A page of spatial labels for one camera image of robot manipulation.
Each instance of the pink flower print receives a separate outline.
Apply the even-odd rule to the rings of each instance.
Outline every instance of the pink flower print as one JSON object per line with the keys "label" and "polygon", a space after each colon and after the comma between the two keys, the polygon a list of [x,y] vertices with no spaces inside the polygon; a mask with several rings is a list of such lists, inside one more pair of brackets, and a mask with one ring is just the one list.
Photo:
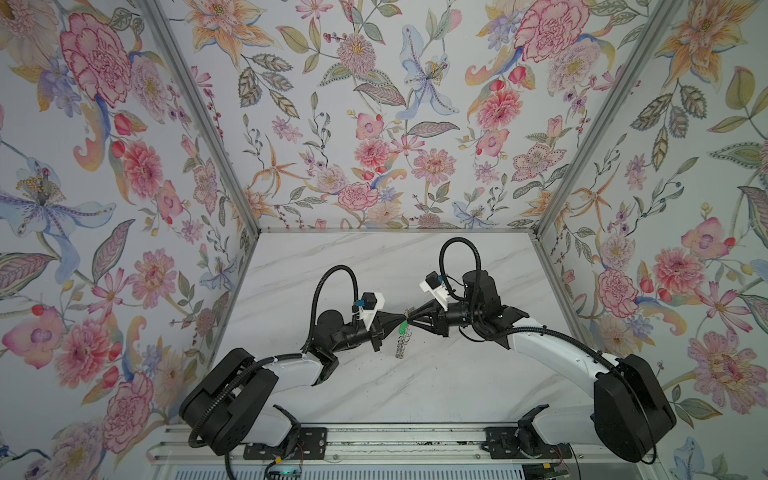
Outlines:
{"label": "pink flower print", "polygon": [[301,0],[304,5],[297,5],[296,11],[304,13],[301,18],[307,18],[311,15],[315,15],[315,18],[320,20],[320,12],[327,12],[333,5],[323,4],[324,0]]}
{"label": "pink flower print", "polygon": [[515,33],[515,48],[523,47],[523,61],[538,63],[574,43],[588,19],[582,0],[536,0]]}
{"label": "pink flower print", "polygon": [[64,324],[54,307],[43,310],[39,317],[23,320],[2,337],[2,344],[14,355],[24,359],[24,363],[41,369],[53,359],[53,351],[58,348],[58,341]]}
{"label": "pink flower print", "polygon": [[600,300],[615,316],[628,318],[637,312],[634,300],[639,293],[632,280],[618,270],[608,269],[598,277]]}
{"label": "pink flower print", "polygon": [[389,160],[392,152],[389,145],[381,138],[366,138],[355,149],[355,159],[364,167],[375,170]]}
{"label": "pink flower print", "polygon": [[67,66],[91,100],[98,95],[112,108],[125,101],[131,89],[131,63],[112,27],[90,13],[74,13],[60,42]]}
{"label": "pink flower print", "polygon": [[716,217],[706,219],[699,226],[682,236],[684,247],[690,248],[702,259],[718,258],[728,254],[730,249],[723,242],[725,231]]}
{"label": "pink flower print", "polygon": [[704,265],[683,247],[661,249],[656,262],[656,279],[672,293],[691,294],[704,281]]}
{"label": "pink flower print", "polygon": [[511,88],[493,91],[478,110],[478,123],[489,130],[505,127],[520,114],[522,106],[517,91]]}
{"label": "pink flower print", "polygon": [[364,140],[366,138],[378,137],[384,128],[384,120],[381,115],[359,114],[357,116],[357,130],[355,138]]}
{"label": "pink flower print", "polygon": [[219,197],[213,161],[209,158],[205,166],[195,168],[193,173],[196,187],[192,197],[198,203],[205,205],[206,212],[211,215],[216,210],[216,200]]}
{"label": "pink flower print", "polygon": [[101,423],[104,447],[113,453],[125,450],[147,424],[154,389],[142,372],[130,382],[121,382],[118,392],[109,399],[107,416]]}
{"label": "pink flower print", "polygon": [[736,332],[736,330],[733,329],[734,325],[745,332],[749,332],[752,329],[752,326],[735,315],[749,315],[751,313],[750,309],[745,306],[728,306],[729,303],[733,302],[739,296],[739,293],[736,290],[728,290],[722,297],[720,297],[718,295],[718,287],[717,282],[710,282],[710,295],[705,295],[697,288],[695,290],[701,302],[704,305],[712,307],[707,310],[707,316],[712,318],[719,313],[720,319],[723,320],[723,323],[725,323],[725,326],[728,327],[728,330],[731,332]]}
{"label": "pink flower print", "polygon": [[728,395],[730,408],[742,415],[757,405],[766,406],[766,391],[760,383],[768,382],[765,367],[752,365],[757,354],[752,349],[737,351],[739,337],[727,330],[725,336],[716,332],[705,333],[703,344],[689,340],[688,356],[699,364],[695,369],[694,389],[704,395],[712,394],[712,400],[725,406]]}
{"label": "pink flower print", "polygon": [[482,150],[484,154],[490,157],[495,157],[502,151],[502,147],[504,147],[504,142],[507,141],[508,136],[509,130],[506,128],[504,130],[490,130],[482,136],[478,142],[477,148],[478,150]]}
{"label": "pink flower print", "polygon": [[107,287],[106,289],[101,288],[99,285],[94,286],[91,289],[91,292],[103,300],[100,300],[96,303],[92,303],[88,307],[88,313],[93,313],[97,310],[104,309],[104,317],[108,316],[110,313],[112,313],[112,306],[113,305],[122,305],[123,299],[118,297],[118,294],[125,288],[125,286],[128,283],[128,278],[126,277],[125,280],[123,280],[123,274],[125,270],[118,268],[118,272],[114,278],[112,279],[112,274],[107,272],[104,275],[104,285]]}
{"label": "pink flower print", "polygon": [[552,150],[544,144],[536,144],[527,154],[515,157],[513,163],[517,170],[512,175],[512,180],[520,182],[536,178],[564,156],[565,150]]}
{"label": "pink flower print", "polygon": [[339,192],[339,204],[350,210],[365,210],[379,201],[379,191],[371,189],[370,184],[356,182],[347,185]]}
{"label": "pink flower print", "polygon": [[61,342],[61,351],[56,356],[59,383],[73,389],[80,382],[88,383],[101,371],[107,362],[112,342],[107,327],[92,319],[70,328]]}
{"label": "pink flower print", "polygon": [[127,282],[133,285],[134,298],[144,299],[145,310],[156,307],[159,297],[176,291],[174,259],[165,254],[164,248],[144,252],[144,262],[136,262],[134,267],[138,273],[129,276]]}
{"label": "pink flower print", "polygon": [[395,145],[394,153],[406,154],[406,157],[412,151],[415,151],[417,154],[424,152],[424,150],[419,148],[424,146],[424,140],[419,140],[419,137],[410,137],[408,139],[408,135],[403,135],[400,137],[400,141],[393,140],[392,144]]}
{"label": "pink flower print", "polygon": [[160,156],[143,141],[128,143],[123,154],[123,175],[131,190],[141,198],[154,197],[163,180]]}
{"label": "pink flower print", "polygon": [[423,152],[414,161],[415,168],[412,170],[416,178],[425,178],[430,184],[438,186],[441,182],[447,181],[450,175],[456,170],[453,164],[456,159],[448,155],[445,150],[437,151],[436,148],[430,150],[427,154]]}

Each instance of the leaf print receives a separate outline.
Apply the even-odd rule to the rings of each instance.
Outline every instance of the leaf print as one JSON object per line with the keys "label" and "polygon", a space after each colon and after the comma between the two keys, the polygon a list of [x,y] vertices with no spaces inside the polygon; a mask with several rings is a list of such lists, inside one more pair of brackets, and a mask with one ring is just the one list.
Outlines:
{"label": "leaf print", "polygon": [[696,87],[683,85],[680,88],[680,100],[683,102],[683,108],[694,118],[705,118],[707,116],[707,99]]}
{"label": "leaf print", "polygon": [[290,81],[279,73],[268,71],[266,73],[262,73],[261,78],[272,85],[272,88],[275,90],[288,91],[293,88],[293,85],[290,83]]}
{"label": "leaf print", "polygon": [[293,68],[290,63],[271,53],[259,53],[250,59],[260,67],[271,71],[289,71]]}
{"label": "leaf print", "polygon": [[441,121],[439,123],[434,121],[423,121],[411,127],[411,129],[408,130],[408,135],[429,138],[440,135],[449,130],[458,130],[458,127],[449,121]]}
{"label": "leaf print", "polygon": [[654,142],[654,149],[652,158],[654,162],[654,169],[659,171],[661,164],[664,162],[664,158],[667,157],[667,151],[669,150],[669,137],[667,136],[667,127],[662,126],[659,130],[659,134],[656,136]]}
{"label": "leaf print", "polygon": [[94,252],[93,265],[91,267],[94,283],[98,283],[99,279],[106,272],[117,265],[128,239],[128,228],[134,221],[136,220],[126,220],[117,225],[112,230],[110,236]]}
{"label": "leaf print", "polygon": [[325,87],[331,82],[336,80],[344,80],[345,78],[349,78],[351,76],[352,72],[349,71],[343,63],[335,63],[331,65],[328,70],[326,70],[326,73],[323,75],[323,79],[320,81],[320,86]]}
{"label": "leaf print", "polygon": [[288,97],[285,97],[284,95],[281,95],[274,90],[270,90],[270,97],[272,97],[275,105],[277,105],[277,107],[286,115],[294,118],[299,117],[299,112],[296,111],[296,107],[293,106],[293,102],[291,102]]}
{"label": "leaf print", "polygon": [[630,126],[635,130],[644,131],[653,127],[661,118],[661,115],[669,107],[672,101],[672,94],[664,94],[656,97],[646,108],[637,116]]}
{"label": "leaf print", "polygon": [[306,37],[294,27],[283,25],[277,27],[277,31],[283,36],[288,48],[294,52],[307,53],[310,50],[310,44],[306,41]]}
{"label": "leaf print", "polygon": [[755,234],[768,248],[768,194],[755,187],[739,187],[750,202],[750,223]]}
{"label": "leaf print", "polygon": [[251,67],[240,74],[237,80],[237,93],[240,96],[241,107],[255,105],[261,98],[261,88],[256,80],[256,72]]}
{"label": "leaf print", "polygon": [[51,260],[56,259],[42,253],[0,253],[0,300],[39,277]]}
{"label": "leaf print", "polygon": [[676,105],[670,110],[670,133],[675,138],[685,138],[688,133],[688,116],[685,110]]}
{"label": "leaf print", "polygon": [[739,295],[752,311],[755,322],[768,333],[768,298],[759,295]]}
{"label": "leaf print", "polygon": [[370,96],[373,100],[384,105],[405,105],[406,100],[402,97],[395,85],[374,85],[362,83],[355,88],[355,91],[361,91]]}
{"label": "leaf print", "polygon": [[732,161],[741,167],[755,170],[762,165],[762,161],[760,160],[761,148],[763,148],[762,145],[753,141],[747,141],[740,144],[728,145],[718,151],[707,153],[712,158]]}

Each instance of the orange lily print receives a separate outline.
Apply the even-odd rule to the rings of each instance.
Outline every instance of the orange lily print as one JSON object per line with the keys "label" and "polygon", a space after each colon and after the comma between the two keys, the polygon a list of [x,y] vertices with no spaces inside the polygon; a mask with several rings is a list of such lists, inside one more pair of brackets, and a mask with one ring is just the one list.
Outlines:
{"label": "orange lily print", "polygon": [[184,0],[193,10],[187,22],[194,25],[192,45],[195,53],[206,45],[218,44],[240,67],[243,45],[280,46],[260,27],[256,20],[266,12],[247,0]]}
{"label": "orange lily print", "polygon": [[264,196],[266,196],[266,194],[268,194],[272,190],[272,187],[275,187],[275,191],[272,194],[272,198],[274,198],[275,195],[277,195],[277,192],[280,190],[280,174],[287,175],[293,178],[298,178],[299,180],[307,180],[307,179],[305,177],[300,177],[296,174],[292,174],[288,170],[286,170],[286,168],[295,164],[278,165],[277,156],[275,155],[275,149],[272,147],[272,141],[270,140],[269,137],[266,138],[266,141],[270,144],[270,153],[272,154],[272,166],[256,172],[256,174],[253,175],[253,181],[250,182],[250,185],[246,190],[250,190],[250,188],[256,183],[256,180],[259,180],[259,177],[263,175],[265,180],[269,180],[270,178],[272,178],[272,184],[266,190],[266,193],[264,194]]}
{"label": "orange lily print", "polygon": [[583,209],[581,212],[571,215],[571,218],[573,217],[580,217],[581,215],[584,215],[589,211],[590,208],[592,208],[592,205],[594,205],[595,211],[598,213],[598,223],[600,224],[600,228],[605,231],[605,228],[603,227],[603,219],[600,216],[600,204],[605,205],[608,208],[611,208],[611,205],[608,204],[607,201],[603,200],[603,198],[600,196],[606,188],[608,188],[608,185],[611,184],[611,181],[613,181],[614,177],[616,176],[616,172],[618,172],[618,167],[616,168],[616,171],[613,175],[611,175],[611,178],[608,179],[607,182],[605,182],[605,185],[600,187],[600,190],[597,192],[592,192],[592,190],[589,190],[588,188],[580,188],[576,190],[571,195],[575,195],[578,193],[581,193],[581,199],[586,200],[586,204],[581,205],[580,207],[576,207],[576,210]]}
{"label": "orange lily print", "polygon": [[664,88],[689,70],[719,87],[720,53],[746,43],[739,24],[758,4],[755,0],[693,0],[688,18],[672,28],[673,35],[656,52],[657,57],[672,58]]}

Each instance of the pink carnation print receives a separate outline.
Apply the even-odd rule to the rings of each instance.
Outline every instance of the pink carnation print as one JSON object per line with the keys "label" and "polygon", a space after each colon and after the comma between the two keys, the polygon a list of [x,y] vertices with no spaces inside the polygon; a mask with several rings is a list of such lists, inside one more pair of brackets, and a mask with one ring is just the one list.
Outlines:
{"label": "pink carnation print", "polygon": [[174,259],[165,254],[164,248],[144,252],[144,262],[136,262],[134,267],[138,273],[128,277],[127,282],[133,285],[134,298],[144,299],[145,310],[156,307],[158,298],[176,291]]}
{"label": "pink carnation print", "polygon": [[163,180],[160,156],[143,141],[128,144],[123,154],[123,175],[131,190],[141,198],[154,197]]}
{"label": "pink carnation print", "polygon": [[522,106],[517,91],[511,88],[492,91],[478,110],[478,123],[489,130],[505,127],[520,114]]}
{"label": "pink carnation print", "polygon": [[339,204],[350,210],[365,210],[373,207],[379,201],[379,191],[371,190],[369,184],[356,182],[347,185],[339,192]]}
{"label": "pink carnation print", "polygon": [[142,372],[136,373],[130,382],[118,385],[101,424],[107,450],[120,453],[139,436],[149,419],[153,393],[152,381]]}
{"label": "pink carnation print", "polygon": [[117,32],[90,13],[69,16],[60,36],[61,53],[80,89],[114,108],[131,89],[131,63]]}
{"label": "pink carnation print", "polygon": [[538,63],[574,43],[588,19],[582,0],[536,0],[515,33],[515,48],[523,47],[522,61]]}
{"label": "pink carnation print", "polygon": [[639,293],[632,280],[618,270],[608,269],[598,277],[600,300],[615,316],[628,318],[637,312],[634,299]]}
{"label": "pink carnation print", "polygon": [[60,384],[73,389],[80,382],[88,383],[101,371],[107,361],[112,342],[103,323],[86,319],[74,325],[61,342],[56,356]]}
{"label": "pink carnation print", "polygon": [[536,178],[563,157],[565,157],[565,150],[552,150],[544,144],[536,144],[527,154],[514,158],[513,163],[517,170],[512,175],[512,180],[521,182]]}
{"label": "pink carnation print", "polygon": [[723,242],[725,231],[716,217],[706,219],[699,226],[683,235],[681,241],[684,247],[690,248],[701,259],[723,257],[729,248]]}
{"label": "pink carnation print", "polygon": [[355,159],[364,167],[375,170],[382,167],[392,154],[389,145],[381,138],[366,138],[355,149]]}
{"label": "pink carnation print", "polygon": [[654,274],[659,284],[672,293],[687,295],[704,281],[704,265],[683,247],[663,248],[656,255]]}
{"label": "pink carnation print", "polygon": [[766,406],[766,391],[760,383],[768,382],[765,367],[752,365],[757,354],[752,349],[737,351],[739,337],[726,330],[725,336],[716,332],[704,334],[703,343],[689,340],[688,356],[699,364],[695,369],[694,389],[724,407],[726,395],[730,408],[742,415],[755,405]]}
{"label": "pink carnation print", "polygon": [[430,184],[437,186],[441,182],[448,180],[456,170],[453,164],[456,159],[448,155],[445,150],[437,151],[433,148],[427,152],[422,152],[414,161],[415,168],[412,170],[416,178],[425,178]]}

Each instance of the black cable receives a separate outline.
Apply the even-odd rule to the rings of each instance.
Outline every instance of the black cable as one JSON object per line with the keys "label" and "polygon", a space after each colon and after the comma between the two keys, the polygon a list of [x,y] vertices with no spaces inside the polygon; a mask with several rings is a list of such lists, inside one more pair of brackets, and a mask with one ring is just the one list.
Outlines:
{"label": "black cable", "polygon": [[269,363],[276,361],[279,362],[281,360],[300,359],[302,357],[302,353],[287,353],[284,355],[268,356],[267,358],[261,359],[258,362],[251,363],[249,366],[243,369],[242,372],[237,374],[237,376],[232,379],[232,381],[229,382],[223,390],[221,390],[219,395],[217,395],[216,398],[212,401],[205,413],[197,420],[197,422],[195,422],[195,425],[192,428],[192,432],[190,432],[190,437],[187,440],[189,446],[193,449],[198,449],[206,445],[204,440],[197,438],[200,434],[200,430],[203,429],[205,423],[208,421],[208,419],[210,419],[210,416],[213,415],[214,410],[219,405],[219,403],[221,403],[221,401],[224,400],[229,394],[231,394],[232,391],[239,387],[246,378],[253,375],[254,372]]}
{"label": "black cable", "polygon": [[[302,353],[306,353],[310,349],[310,343],[312,343],[312,336],[315,333],[315,322],[317,318],[317,302],[320,299],[320,290],[323,289],[323,284],[326,282],[326,280],[328,280],[328,277],[331,276],[331,274],[333,274],[334,272],[338,272],[339,270],[344,270],[352,278],[352,289],[353,289],[353,296],[354,296],[353,305],[357,303],[357,300],[359,297],[357,293],[357,278],[355,277],[355,273],[347,265],[332,266],[327,272],[323,274],[323,277],[317,283],[317,288],[315,288],[315,295],[312,297],[312,312],[310,313],[310,332],[306,336],[306,342],[304,342],[304,346],[301,347]],[[352,317],[352,323],[355,326],[355,329],[357,329],[358,322],[359,322],[359,314],[355,313],[355,315],[353,315]]]}
{"label": "black cable", "polygon": [[581,480],[581,467],[578,464],[578,457],[576,456],[576,452],[574,452],[574,447],[570,443],[568,444],[569,447],[571,447],[571,453],[574,456],[574,460],[576,461],[576,469],[578,470],[578,480]]}

